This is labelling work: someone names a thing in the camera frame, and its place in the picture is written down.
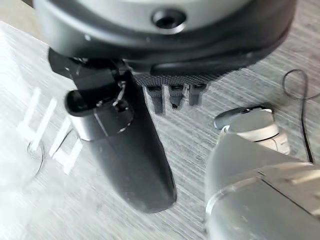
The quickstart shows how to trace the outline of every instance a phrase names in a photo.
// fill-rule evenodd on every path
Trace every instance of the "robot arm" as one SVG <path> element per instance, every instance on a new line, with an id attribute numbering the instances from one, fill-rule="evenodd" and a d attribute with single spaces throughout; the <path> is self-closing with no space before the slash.
<path id="1" fill-rule="evenodd" d="M 296 0 L 33 0 L 52 70 L 74 81 L 65 106 L 108 180 L 134 208 L 153 213 L 176 188 L 141 86 L 163 112 L 187 86 L 197 105 L 210 81 L 272 53 Z"/>

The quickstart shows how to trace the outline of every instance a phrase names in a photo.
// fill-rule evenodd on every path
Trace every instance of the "white plastic piece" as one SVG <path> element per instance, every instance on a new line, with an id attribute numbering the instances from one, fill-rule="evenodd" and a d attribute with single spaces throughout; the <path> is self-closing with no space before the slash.
<path id="1" fill-rule="evenodd" d="M 234 119 L 229 132 L 251 142 L 258 142 L 278 135 L 279 128 L 271 112 L 254 110 Z"/>
<path id="2" fill-rule="evenodd" d="M 257 144 L 285 155 L 288 155 L 290 153 L 288 137 L 284 131 L 281 131 L 275 137 L 269 138 L 267 140 L 259 141 L 257 142 Z"/>

